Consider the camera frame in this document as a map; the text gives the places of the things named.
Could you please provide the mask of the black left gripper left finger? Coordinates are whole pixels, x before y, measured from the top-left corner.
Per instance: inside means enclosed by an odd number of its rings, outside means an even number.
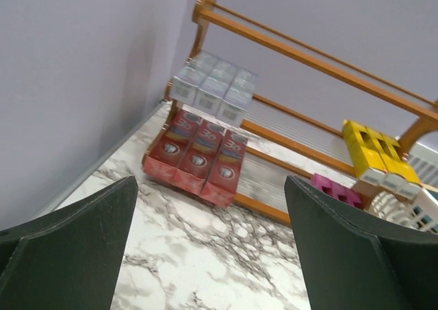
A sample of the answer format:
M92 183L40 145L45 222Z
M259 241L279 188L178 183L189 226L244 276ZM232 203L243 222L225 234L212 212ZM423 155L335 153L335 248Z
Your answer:
M1 231L2 309L109 309L138 196L125 177Z

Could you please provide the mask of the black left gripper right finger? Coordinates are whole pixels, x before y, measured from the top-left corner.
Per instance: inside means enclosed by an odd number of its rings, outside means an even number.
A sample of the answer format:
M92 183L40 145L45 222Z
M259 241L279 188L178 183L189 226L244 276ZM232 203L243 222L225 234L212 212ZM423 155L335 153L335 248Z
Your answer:
M436 309L437 236L342 203L298 177L285 198L312 309Z

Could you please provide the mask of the large pink toothpaste box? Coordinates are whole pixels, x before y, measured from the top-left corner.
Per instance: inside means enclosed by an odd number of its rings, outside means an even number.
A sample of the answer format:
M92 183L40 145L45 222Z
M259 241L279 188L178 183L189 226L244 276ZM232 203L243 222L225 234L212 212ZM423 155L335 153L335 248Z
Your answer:
M329 178L314 173L311 177L310 183L313 187L319 189L325 194L333 196L332 181Z

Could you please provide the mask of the yellow toothpaste box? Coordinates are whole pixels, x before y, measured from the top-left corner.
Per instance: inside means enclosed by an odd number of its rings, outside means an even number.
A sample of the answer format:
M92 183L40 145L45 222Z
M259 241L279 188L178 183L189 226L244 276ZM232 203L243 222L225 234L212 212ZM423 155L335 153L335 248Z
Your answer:
M388 190L397 192L401 185L404 184L404 177L402 176L394 157L390 153L388 145L383 139L383 135L369 127L366 127L366 130L385 167L385 178L381 185Z
M342 133L356 178L379 185L385 177L385 167L367 129L353 120L345 120Z
M399 156L398 150L400 149L400 145L398 141L394 137L385 134L383 134L383 139L387 143L389 151L394 157L394 160L397 163L397 166L400 169L402 176L404 177L404 184L401 185L399 190L395 193L409 200L413 200L422 189L421 181L414 171L413 167L410 164L404 162Z

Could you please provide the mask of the red 3D toothpaste box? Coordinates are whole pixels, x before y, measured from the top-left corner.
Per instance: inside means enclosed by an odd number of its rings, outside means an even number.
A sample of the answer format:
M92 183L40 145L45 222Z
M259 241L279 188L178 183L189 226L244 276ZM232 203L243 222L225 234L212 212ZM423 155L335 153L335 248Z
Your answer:
M180 109L146 156L143 171L170 183L202 121L200 116Z
M201 191L203 200L220 207L228 207L233 202L247 142L248 140L244 136L231 130L226 131Z
M201 123L177 168L174 186L191 194L201 193L224 133L225 128L220 125L208 120Z

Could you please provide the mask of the silver toothpaste box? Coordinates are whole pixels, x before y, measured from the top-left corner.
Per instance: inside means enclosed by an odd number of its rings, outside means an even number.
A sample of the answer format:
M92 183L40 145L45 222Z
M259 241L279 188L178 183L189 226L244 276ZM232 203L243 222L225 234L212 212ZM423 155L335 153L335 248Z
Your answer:
M237 70L238 66L226 60L219 60L198 88L192 106L215 116Z
M259 75L239 69L231 82L216 114L216 118L234 127L239 127L253 99Z
M200 51L172 78L170 97L187 105L193 104L198 89L218 60L218 56Z

